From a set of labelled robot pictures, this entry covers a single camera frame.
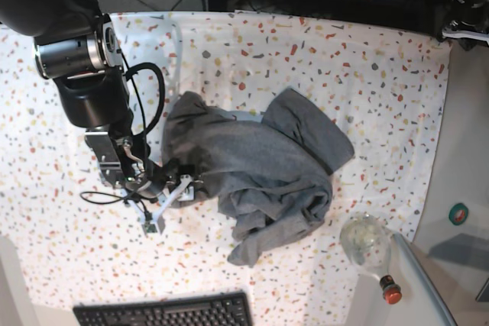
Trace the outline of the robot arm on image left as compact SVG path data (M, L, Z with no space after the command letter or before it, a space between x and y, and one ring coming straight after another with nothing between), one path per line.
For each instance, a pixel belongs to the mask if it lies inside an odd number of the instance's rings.
M163 199L171 205L192 198L191 176L149 157L147 134L157 121L144 121L138 134L131 129L129 100L138 92L134 75L149 70L156 76L160 117L166 99L163 73L153 63L127 64L112 19L98 0L1 0L1 21L33 38L37 71L55 83L69 121L85 129L86 143L110 186L124 189L134 201Z

